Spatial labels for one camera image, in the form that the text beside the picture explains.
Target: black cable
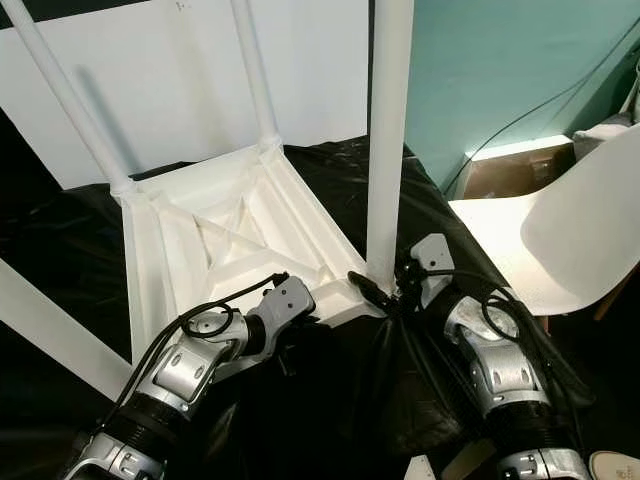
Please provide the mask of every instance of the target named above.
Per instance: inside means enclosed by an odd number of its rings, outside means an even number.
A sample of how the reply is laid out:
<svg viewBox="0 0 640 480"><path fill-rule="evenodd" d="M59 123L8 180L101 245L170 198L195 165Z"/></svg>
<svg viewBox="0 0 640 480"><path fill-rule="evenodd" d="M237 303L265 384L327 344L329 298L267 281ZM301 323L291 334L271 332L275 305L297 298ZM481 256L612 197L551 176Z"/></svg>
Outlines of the black cable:
<svg viewBox="0 0 640 480"><path fill-rule="evenodd" d="M564 383L558 378L553 365L549 360L545 360L544 355L542 354L542 348L540 345L541 338L536 335L538 329L540 328L539 324L533 318L533 315L529 312L526 306L519 300L517 300L504 286L500 285L496 281L491 278L468 270L459 270L459 269L451 269L451 270L422 270L421 279L426 277L434 277L434 276L443 276L443 275L452 275L452 276L464 276L468 278L473 278L479 281L484 282L487 285L490 285L500 292L504 298L501 298L492 292L487 294L485 298L481 302L482 314L484 320L489 325L489 327L500 337L505 338L507 340L511 340L512 342L519 344L523 349L529 350L533 349L533 356L536 357L537 363L543 368L543 373L546 376L547 384L551 387L551 379L556 381L558 388L560 389L562 396L564 397L565 403L569 408L569 412L571 414L571 420L573 424L574 434L576 436L576 443L578 444L578 450L581 455L584 455L584 443L582 438L582 430L580 427L580 422L578 419L577 409L571 395L567 391ZM500 329L495 322L491 319L489 315L488 307L499 308L503 310L505 313L509 314L511 318L516 322L519 331L525 330L529 335L517 335L511 336ZM418 308L420 309L420 300L418 299ZM532 340L531 345L525 345L524 339L530 338ZM571 371L571 367L568 365L565 367L569 371ZM549 388L549 393L554 393L553 388Z"/></svg>
<svg viewBox="0 0 640 480"><path fill-rule="evenodd" d="M207 310L211 310L212 308L222 306L225 309L225 311L227 311L227 319L225 320L224 324L221 327L217 328L213 332L208 332L206 334L203 334L200 332L193 332L190 329L185 330L185 334L194 336L196 338L210 338L215 335L219 335L229 327L229 325L231 324L231 321L233 320L233 312L231 311L231 308L227 305L227 302L230 302L239 297L242 297L247 293L253 292L258 288L267 285L269 282L274 282L274 284L281 283L288 276L289 275L286 272L283 272L281 274L273 274L265 278L264 280L259 281L258 283L255 283L243 290L235 292L227 297L221 298L220 300L197 305L187 310L185 313L179 315L178 318L176 318L169 325L163 328L162 331L156 336L156 338L153 339L153 341L151 342L147 350L145 350L144 354L140 358L140 361L138 362L138 365L133 370L131 376L129 377L129 380L127 381L126 385L122 389L122 392L116 399L113 408L106 415L106 417L98 426L94 434L97 433L100 429L104 428L104 426L111 421L111 419L120 409L120 407L122 407L122 404L124 403L125 399L129 395L129 392L135 386L138 385L139 381L141 380L141 375L140 375L141 372L144 371L143 373L144 375L148 373L151 368L154 367L158 357L163 352L163 347L167 344L167 342L171 339L171 337L178 331L179 328L184 329L185 326L187 326L189 320L191 320L196 315L204 313Z"/></svg>
<svg viewBox="0 0 640 480"><path fill-rule="evenodd" d="M609 49L609 51L607 52L607 54L596 64L595 67L593 67L591 70L589 70L586 74L584 74L582 77L580 77L576 82L572 83L570 86L568 86L567 88L565 88L564 90L562 90L561 92L555 94L554 96L550 97L549 99L545 100L544 102L540 103L539 105L536 105L535 107L531 108L530 110L527 110L525 113L523 113L522 115L520 115L519 117L516 117L515 119L513 119L511 122L507 123L504 127L502 127L500 130L498 130L496 133L494 133L493 135L491 135L482 145L480 145L479 148L477 148L473 154L465 161L463 162L462 166L458 169L458 171L456 172L456 174L453 176L453 178L449 181L449 183L447 184L447 187L444 189L444 195L446 196L447 193L449 193L449 190L451 190L451 187L455 184L456 180L458 179L458 177L460 177L460 174L462 174L462 172L464 171L464 169L467 167L467 165L469 165L469 163L471 163L471 161L475 158L475 156L484 148L486 147L493 139L495 139L498 135L500 135L502 132L504 132L505 130L507 130L509 127L512 127L513 125L515 125L516 123L518 123L520 120L522 120L525 117L528 117L529 115L531 115L532 113L540 110L542 107L549 105L551 102L553 102L554 100L560 98L562 95L564 95L565 93L570 92L571 90L573 90L576 87L582 87L582 85L580 84L585 84L592 76L593 74L604 64L604 62L606 62L609 57L613 54L613 52L618 48L618 46L624 41L625 38L627 38L627 35L629 35L629 33L631 33L631 31L640 23L640 17L638 17L633 24L627 28L627 30L624 32L624 34L618 39L618 41L613 45L613 47L611 47ZM562 111L567 104L569 103L569 101L571 101L571 99L575 96L572 95L571 98L569 98L569 100L567 100L567 102L565 102L565 104L560 107L560 110L558 110L558 112Z"/></svg>
<svg viewBox="0 0 640 480"><path fill-rule="evenodd" d="M402 334L402 338L407 347L407 352L409 353L409 357L413 361L418 373L420 374L420 378L422 378L425 386L427 388L433 388L436 395L440 399L440 403L442 406L448 411L449 405L446 402L446 396L444 392L440 388L439 383L436 381L436 377L434 372L429 365L429 362L426 361L424 355L422 354L422 349L416 348L416 345L412 342L412 339L409 337L409 333L407 332L407 327L405 325L404 319L398 318L397 321L400 324L400 332Z"/></svg>
<svg viewBox="0 0 640 480"><path fill-rule="evenodd" d="M421 303L418 303L418 310L420 311L420 313L424 313L424 309L422 308ZM460 368L458 367L458 363L455 361L452 361L452 359L450 359L448 355L444 354L444 352L440 349L440 346L438 345L438 343L431 337L431 335L427 331L422 332L422 334L423 334L423 337L429 343L428 347L433 352L435 352L436 356L442 361L442 363L445 365L448 371L453 374L456 380L456 384L459 385L460 388L462 389L463 394L465 395L469 405L472 405L474 408L477 409L476 402L474 401L475 392L473 391L473 388L471 388L471 386L466 381L466 372L460 370Z"/></svg>
<svg viewBox="0 0 640 480"><path fill-rule="evenodd" d="M216 335L220 335L227 328L229 328L229 326L231 326L231 323L233 322L233 310L231 310L231 307L226 303L222 303L222 302L213 302L213 303L215 303L215 305L212 305L207 310L221 307L227 313L227 318L225 318L224 323L220 325L218 328L216 328L215 330L213 330L212 332L202 333L202 332L196 332L195 330L191 330L191 328L189 327L189 322L185 322L182 325L182 331L186 335L189 335L190 337L193 337L193 338L211 338L211 337L215 337Z"/></svg>

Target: wall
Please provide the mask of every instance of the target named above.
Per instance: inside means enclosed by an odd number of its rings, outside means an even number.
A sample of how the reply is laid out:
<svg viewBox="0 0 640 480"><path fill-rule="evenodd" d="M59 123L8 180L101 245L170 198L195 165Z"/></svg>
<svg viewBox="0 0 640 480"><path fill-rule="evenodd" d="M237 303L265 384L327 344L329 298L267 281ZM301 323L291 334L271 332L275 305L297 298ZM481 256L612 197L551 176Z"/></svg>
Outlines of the wall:
<svg viewBox="0 0 640 480"><path fill-rule="evenodd" d="M408 145L434 181L446 185L465 151L576 82L638 16L637 0L416 0ZM637 55L624 56L639 38L636 28L580 92L492 144L565 133L606 117L630 88Z"/></svg>
<svg viewBox="0 0 640 480"><path fill-rule="evenodd" d="M59 3L68 13L84 8ZM54 16L52 2L30 4L36 19ZM362 135L367 0L252 7L284 141ZM229 0L153 0L38 26L128 172L204 160L257 140ZM12 28L0 31L0 59L0 106L61 186L103 181Z"/></svg>

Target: white tubular leg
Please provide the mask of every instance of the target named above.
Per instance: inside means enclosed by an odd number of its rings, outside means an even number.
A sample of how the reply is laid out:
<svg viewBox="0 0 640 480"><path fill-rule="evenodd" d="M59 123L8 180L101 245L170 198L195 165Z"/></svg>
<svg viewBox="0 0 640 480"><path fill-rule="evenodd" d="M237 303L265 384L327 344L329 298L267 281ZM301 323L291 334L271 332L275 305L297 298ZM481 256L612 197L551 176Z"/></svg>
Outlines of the white tubular leg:
<svg viewBox="0 0 640 480"><path fill-rule="evenodd" d="M367 275L387 292L394 284L412 25L413 0L376 1Z"/></svg>
<svg viewBox="0 0 640 480"><path fill-rule="evenodd" d="M95 123L73 90L69 79L42 38L38 27L21 0L0 0L13 26L38 65L53 94L78 131L100 170L111 185L111 193L119 195L134 188L133 181L120 167L117 156L109 148Z"/></svg>
<svg viewBox="0 0 640 480"><path fill-rule="evenodd" d="M236 21L236 29L238 30L244 66L247 70L253 106L256 110L258 128L260 129L258 145L260 150L264 151L280 145L282 140L276 126L267 77L264 72L262 57L260 56L260 48L258 47L249 2L248 0L231 0L231 7Z"/></svg>
<svg viewBox="0 0 640 480"><path fill-rule="evenodd" d="M0 260L0 320L115 400L131 366Z"/></svg>

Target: white plastic chair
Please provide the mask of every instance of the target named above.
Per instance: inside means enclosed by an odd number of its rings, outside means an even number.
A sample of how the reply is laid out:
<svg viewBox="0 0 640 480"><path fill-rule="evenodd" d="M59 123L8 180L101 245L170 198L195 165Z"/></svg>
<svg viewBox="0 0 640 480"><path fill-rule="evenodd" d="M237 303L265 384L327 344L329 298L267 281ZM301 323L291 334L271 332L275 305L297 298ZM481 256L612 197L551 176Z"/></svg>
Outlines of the white plastic chair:
<svg viewBox="0 0 640 480"><path fill-rule="evenodd" d="M587 307L640 260L640 125L542 190L451 208L534 315Z"/></svg>
<svg viewBox="0 0 640 480"><path fill-rule="evenodd" d="M133 363L186 308L273 272L302 278L315 314L331 326L375 313L347 281L349 270L366 270L387 290L393 285L413 0L376 4L366 264L284 156L249 2L230 1L257 144L134 183L22 0L0 0L122 207ZM232 306L246 311L260 296L254 292ZM122 358L2 260L0 319L109 398L127 380ZM243 358L230 368L252 362Z"/></svg>

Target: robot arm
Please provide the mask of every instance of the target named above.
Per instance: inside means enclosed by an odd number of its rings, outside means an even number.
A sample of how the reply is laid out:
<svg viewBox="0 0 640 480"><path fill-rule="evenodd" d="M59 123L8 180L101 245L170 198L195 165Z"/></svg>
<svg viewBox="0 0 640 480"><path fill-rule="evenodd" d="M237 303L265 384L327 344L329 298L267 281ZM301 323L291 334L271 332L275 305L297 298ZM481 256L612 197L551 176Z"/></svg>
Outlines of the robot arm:
<svg viewBox="0 0 640 480"><path fill-rule="evenodd" d="M427 273L453 268L444 235L429 235L412 248L411 256ZM437 312L444 320L438 328L468 365L476 404L502 457L499 478L589 480L566 423L559 420L518 341L521 332L509 310L483 306L451 282L452 275L427 275L420 302L426 316ZM509 289L501 290L515 297ZM508 300L500 291L490 298Z"/></svg>
<svg viewBox="0 0 640 480"><path fill-rule="evenodd" d="M526 322L533 322L526 307L508 287L454 269L442 234L418 242L411 257L400 269L396 296L388 297L354 272L349 279L367 300L403 325L405 318L411 318L413 328L428 330L436 343L448 343L458 351L460 361L453 362L456 375L452 378L466 378L464 390L469 391L483 430L501 459L498 478L589 480L568 423L558 415L536 370L542 362L527 354L538 350L523 348L523 337L532 332ZM479 302L454 285L454 276L461 274L483 280L495 290L487 301ZM447 358L446 364L454 368L451 360Z"/></svg>
<svg viewBox="0 0 640 480"><path fill-rule="evenodd" d="M143 371L127 402L107 417L64 480L159 480L165 465L214 383L273 355L280 333L315 303L289 277L242 315L204 310L182 325L175 343Z"/></svg>

